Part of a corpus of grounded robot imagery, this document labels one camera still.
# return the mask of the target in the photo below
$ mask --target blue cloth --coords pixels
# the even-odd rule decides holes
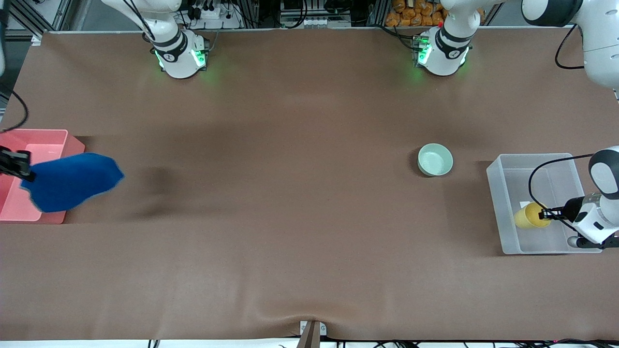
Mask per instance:
[[[116,161],[91,152],[35,164],[31,170],[37,177],[31,183],[22,180],[21,187],[42,212],[75,208],[124,178]]]

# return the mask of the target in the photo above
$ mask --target pink plastic bin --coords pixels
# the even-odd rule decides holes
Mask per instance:
[[[15,129],[0,134],[0,146],[11,151],[30,151],[33,165],[81,154],[86,148],[63,129]],[[21,182],[13,176],[0,175],[0,223],[61,224],[66,212],[40,212],[32,204],[28,191],[19,188]]]

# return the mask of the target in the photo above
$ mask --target orange package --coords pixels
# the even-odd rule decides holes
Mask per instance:
[[[402,11],[406,8],[405,0],[393,0],[391,5],[393,6],[393,10],[397,13],[402,13]]]
[[[388,27],[396,27],[398,24],[400,24],[400,14],[390,12],[385,19],[385,25]]]
[[[421,25],[421,24],[422,24],[422,15],[418,13],[418,14],[415,16],[415,18],[413,18],[413,19],[411,19],[411,20],[410,20],[410,24],[411,24],[413,27],[416,27],[416,26],[418,26],[418,25]]]
[[[422,17],[422,26],[431,27],[432,26],[432,17],[424,15]]]
[[[421,13],[422,15],[432,14],[433,8],[434,5],[430,2],[425,2],[424,0],[417,0],[415,2],[415,12]]]
[[[443,21],[443,15],[439,12],[432,14],[432,25],[439,25]]]
[[[410,7],[402,11],[402,19],[413,19],[416,15],[415,9],[411,9]]]

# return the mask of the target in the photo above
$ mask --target light green bowl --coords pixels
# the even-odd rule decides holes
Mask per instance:
[[[419,150],[417,165],[425,175],[441,176],[449,173],[454,166],[454,157],[441,144],[427,144]]]

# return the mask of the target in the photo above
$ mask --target brown fabric surface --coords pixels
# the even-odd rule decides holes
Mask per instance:
[[[439,78],[379,30],[222,33],[173,80],[139,35],[45,35],[16,91],[126,179],[58,226],[0,226],[2,339],[618,339],[619,253],[506,256],[498,154],[617,143],[555,67],[566,30],[481,30]],[[578,39],[564,64],[577,63]],[[3,126],[21,116],[11,102]],[[425,178],[417,149],[453,153]],[[585,169],[586,162],[579,163]],[[581,172],[591,190],[586,172]]]

